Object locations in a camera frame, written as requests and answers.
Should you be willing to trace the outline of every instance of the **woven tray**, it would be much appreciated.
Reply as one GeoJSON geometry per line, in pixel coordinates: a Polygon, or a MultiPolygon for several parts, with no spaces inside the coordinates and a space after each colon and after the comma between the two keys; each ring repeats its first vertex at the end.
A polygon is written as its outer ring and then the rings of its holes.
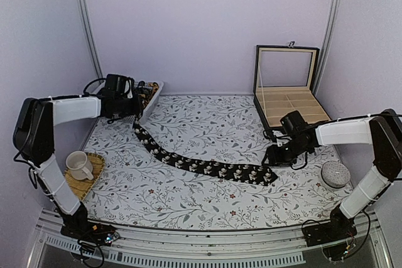
{"type": "Polygon", "coordinates": [[[101,155],[90,152],[85,153],[88,156],[89,161],[92,163],[92,166],[94,167],[94,170],[92,171],[94,179],[76,180],[73,178],[73,176],[71,176],[71,172],[69,169],[66,169],[66,172],[64,174],[69,187],[80,201],[82,201],[88,195],[89,191],[94,186],[105,167],[105,159],[101,155]]]}

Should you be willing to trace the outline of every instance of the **white vent grille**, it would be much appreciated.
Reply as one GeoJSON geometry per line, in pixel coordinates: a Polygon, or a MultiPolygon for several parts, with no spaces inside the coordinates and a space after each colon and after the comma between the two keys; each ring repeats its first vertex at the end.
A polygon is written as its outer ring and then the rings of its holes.
{"type": "MultiPolygon", "coordinates": [[[[79,253],[80,246],[76,241],[68,238],[47,235],[46,243],[59,249],[79,253]]],[[[138,268],[279,268],[305,263],[301,252],[265,258],[227,260],[164,259],[162,257],[134,255],[123,250],[121,252],[110,250],[109,254],[105,256],[108,262],[135,265],[138,268]]]]}

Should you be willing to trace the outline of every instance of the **white plastic bin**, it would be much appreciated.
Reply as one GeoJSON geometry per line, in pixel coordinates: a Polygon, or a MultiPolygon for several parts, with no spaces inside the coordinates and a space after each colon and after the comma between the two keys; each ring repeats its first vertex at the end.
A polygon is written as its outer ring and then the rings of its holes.
{"type": "MultiPolygon", "coordinates": [[[[159,85],[159,89],[158,91],[155,93],[155,95],[153,96],[153,98],[151,99],[151,102],[149,102],[149,104],[146,106],[146,108],[144,109],[143,112],[143,116],[142,118],[140,118],[139,123],[140,124],[145,124],[146,121],[148,120],[148,117],[151,115],[153,109],[155,109],[155,106],[157,105],[158,101],[159,101],[159,95],[162,91],[163,88],[163,82],[162,81],[152,81],[152,82],[145,82],[146,84],[148,83],[157,83],[159,85]]],[[[97,94],[103,87],[104,87],[105,83],[101,83],[94,91],[93,94],[97,94]]],[[[129,121],[129,122],[134,122],[134,117],[125,117],[124,118],[125,121],[129,121]]]]}

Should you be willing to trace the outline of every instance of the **white wall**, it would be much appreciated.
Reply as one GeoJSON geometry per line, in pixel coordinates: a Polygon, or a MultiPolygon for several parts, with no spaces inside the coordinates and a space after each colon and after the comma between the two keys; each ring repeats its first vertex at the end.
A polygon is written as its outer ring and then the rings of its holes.
{"type": "Polygon", "coordinates": [[[320,47],[330,0],[87,0],[105,73],[252,93],[257,44],[320,47]]]}
{"type": "MultiPolygon", "coordinates": [[[[318,99],[331,117],[394,108],[402,113],[402,0],[341,0],[318,99]]],[[[356,184],[372,165],[369,146],[341,156],[356,184]]],[[[395,267],[402,267],[402,184],[376,204],[395,267]]]]}
{"type": "MultiPolygon", "coordinates": [[[[95,77],[76,0],[0,0],[0,266],[23,267],[41,208],[50,202],[12,162],[14,126],[27,97],[76,94],[95,77]]],[[[90,121],[56,127],[56,155],[77,149],[90,121]]]]}

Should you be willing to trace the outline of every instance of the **cup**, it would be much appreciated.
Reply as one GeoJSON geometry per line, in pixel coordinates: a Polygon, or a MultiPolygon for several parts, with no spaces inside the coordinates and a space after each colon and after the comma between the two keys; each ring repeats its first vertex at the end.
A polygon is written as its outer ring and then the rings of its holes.
{"type": "Polygon", "coordinates": [[[71,172],[71,176],[73,176],[76,180],[84,180],[94,179],[94,175],[92,175],[92,171],[94,167],[92,163],[88,159],[88,156],[82,151],[75,151],[67,156],[65,160],[65,164],[67,168],[71,172]]]}

